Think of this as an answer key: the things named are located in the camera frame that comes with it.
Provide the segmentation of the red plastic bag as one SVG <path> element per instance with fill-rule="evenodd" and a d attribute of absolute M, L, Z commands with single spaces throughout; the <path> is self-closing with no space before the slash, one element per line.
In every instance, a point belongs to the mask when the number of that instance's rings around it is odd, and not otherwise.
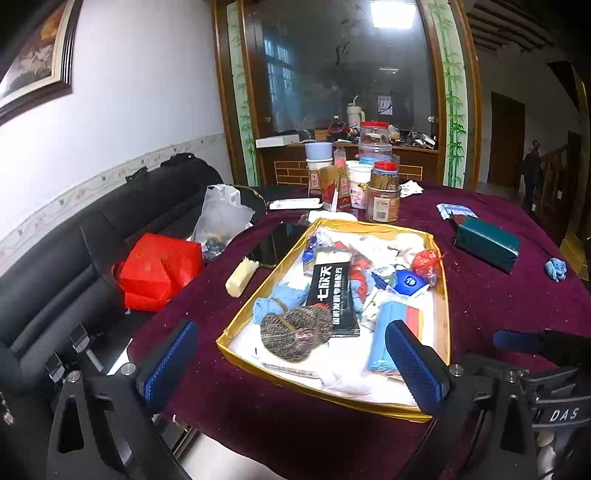
<path fill-rule="evenodd" d="M 415 255 L 411 270 L 430 286 L 435 286 L 441 277 L 441 259 L 441 255 L 435 250 L 423 250 Z"/>

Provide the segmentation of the coloured felt sheets pack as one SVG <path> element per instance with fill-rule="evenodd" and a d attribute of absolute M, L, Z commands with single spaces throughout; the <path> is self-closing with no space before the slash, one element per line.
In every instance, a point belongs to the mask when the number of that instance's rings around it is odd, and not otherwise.
<path fill-rule="evenodd" d="M 371 372 L 394 374 L 419 364 L 419 340 L 422 335 L 423 312 L 406 304 L 389 301 L 378 313 L 367 368 Z"/>

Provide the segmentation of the red paper bag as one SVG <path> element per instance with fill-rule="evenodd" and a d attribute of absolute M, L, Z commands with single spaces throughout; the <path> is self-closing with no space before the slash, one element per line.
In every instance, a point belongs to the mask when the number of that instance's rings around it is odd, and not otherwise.
<path fill-rule="evenodd" d="M 156 313 L 203 269 L 199 243 L 146 233 L 111 273 L 126 309 Z"/>

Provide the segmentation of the cream foam block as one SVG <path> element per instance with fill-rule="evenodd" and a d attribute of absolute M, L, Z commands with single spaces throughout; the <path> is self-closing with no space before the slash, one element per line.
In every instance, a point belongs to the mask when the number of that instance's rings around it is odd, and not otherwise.
<path fill-rule="evenodd" d="M 249 284 L 249 281 L 258 269 L 259 261 L 253 261 L 246 257 L 243 258 L 242 262 L 236 266 L 225 282 L 225 290 L 228 292 L 228 295 L 232 298 L 242 296 L 247 284 Z"/>

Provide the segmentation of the gold cardboard tray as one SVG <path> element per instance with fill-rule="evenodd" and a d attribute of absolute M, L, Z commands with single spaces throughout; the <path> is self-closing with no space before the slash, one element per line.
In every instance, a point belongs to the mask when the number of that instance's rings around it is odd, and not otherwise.
<path fill-rule="evenodd" d="M 400 320 L 450 359 L 442 256 L 424 231 L 318 219 L 230 321 L 217 347 L 231 364 L 277 385 L 426 422 L 385 334 Z"/>

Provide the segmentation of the wooden stair railing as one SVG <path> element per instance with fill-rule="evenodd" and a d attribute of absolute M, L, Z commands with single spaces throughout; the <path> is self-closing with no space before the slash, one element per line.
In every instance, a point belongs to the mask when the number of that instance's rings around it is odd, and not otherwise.
<path fill-rule="evenodd" d="M 582 137 L 569 131 L 566 144 L 541 157 L 541 172 L 531 206 L 534 218 L 542 219 L 571 209 L 578 189 L 581 147 Z"/>

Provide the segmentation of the blue white flat packet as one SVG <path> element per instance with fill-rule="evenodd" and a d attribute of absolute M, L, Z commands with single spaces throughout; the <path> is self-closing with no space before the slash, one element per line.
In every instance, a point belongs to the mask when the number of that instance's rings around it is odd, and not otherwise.
<path fill-rule="evenodd" d="M 469 207 L 464 205 L 440 203 L 436 208 L 443 220 L 450 220 L 456 216 L 477 218 L 477 215 Z"/>

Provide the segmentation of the clear plastic bag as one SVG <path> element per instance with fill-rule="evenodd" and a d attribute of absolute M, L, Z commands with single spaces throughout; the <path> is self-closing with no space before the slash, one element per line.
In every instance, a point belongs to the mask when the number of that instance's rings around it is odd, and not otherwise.
<path fill-rule="evenodd" d="M 252 208 L 242 204 L 242 195 L 235 187 L 208 186 L 191 241 L 200 245 L 204 260 L 212 260 L 235 236 L 252 226 L 253 215 Z"/>

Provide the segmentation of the white paper strip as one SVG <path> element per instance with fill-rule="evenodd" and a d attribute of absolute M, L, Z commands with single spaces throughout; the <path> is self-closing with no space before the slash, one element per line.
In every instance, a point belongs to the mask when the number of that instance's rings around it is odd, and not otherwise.
<path fill-rule="evenodd" d="M 420 195 L 424 192 L 424 188 L 414 180 L 408 180 L 400 185 L 401 198 L 407 198 L 412 195 Z"/>

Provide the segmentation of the brown label snack jar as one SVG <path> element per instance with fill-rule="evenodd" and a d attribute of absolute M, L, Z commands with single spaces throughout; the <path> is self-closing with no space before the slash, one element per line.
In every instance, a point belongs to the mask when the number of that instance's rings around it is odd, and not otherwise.
<path fill-rule="evenodd" d="M 367 217 L 370 221 L 393 224 L 400 212 L 399 167 L 394 161 L 376 161 L 367 189 Z"/>

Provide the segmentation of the black smartphone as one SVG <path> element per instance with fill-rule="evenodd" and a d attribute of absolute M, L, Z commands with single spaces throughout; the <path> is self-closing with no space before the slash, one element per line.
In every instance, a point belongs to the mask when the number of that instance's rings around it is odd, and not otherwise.
<path fill-rule="evenodd" d="M 260 267 L 276 268 L 307 229 L 304 225 L 281 222 L 249 252 L 247 258 L 259 263 Z"/>

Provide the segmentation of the red cigarette carton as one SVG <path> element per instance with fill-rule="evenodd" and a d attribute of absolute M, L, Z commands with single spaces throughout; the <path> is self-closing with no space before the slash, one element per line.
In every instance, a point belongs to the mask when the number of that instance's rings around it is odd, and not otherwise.
<path fill-rule="evenodd" d="M 332 212 L 352 208 L 349 174 L 346 166 L 327 166 L 318 171 L 324 209 Z"/>

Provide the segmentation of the red lid clear jar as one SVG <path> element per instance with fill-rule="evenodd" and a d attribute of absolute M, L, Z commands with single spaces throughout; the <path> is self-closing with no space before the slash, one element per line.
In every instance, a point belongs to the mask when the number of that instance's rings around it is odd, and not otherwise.
<path fill-rule="evenodd" d="M 389 144 L 389 123 L 380 121 L 363 121 L 361 123 L 361 144 Z"/>

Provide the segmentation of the wooden cabinet counter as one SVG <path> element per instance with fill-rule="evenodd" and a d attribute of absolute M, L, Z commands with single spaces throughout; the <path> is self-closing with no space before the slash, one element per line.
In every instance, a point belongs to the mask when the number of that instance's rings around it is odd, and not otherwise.
<path fill-rule="evenodd" d="M 330 156 L 308 160 L 307 143 L 257 148 L 263 185 L 307 186 L 308 167 L 324 168 L 334 162 L 334 151 L 344 151 L 348 161 L 356 161 L 360 147 L 353 143 L 335 142 Z M 392 146 L 392 153 L 400 160 L 401 180 L 412 179 L 443 184 L 445 153 L 419 147 Z"/>

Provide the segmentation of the framed wall painting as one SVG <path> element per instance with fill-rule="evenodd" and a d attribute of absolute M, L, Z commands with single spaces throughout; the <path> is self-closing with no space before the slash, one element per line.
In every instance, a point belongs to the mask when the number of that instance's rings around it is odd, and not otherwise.
<path fill-rule="evenodd" d="M 1 78 L 1 122 L 72 91 L 74 40 L 82 3 L 61 2 L 24 42 Z"/>

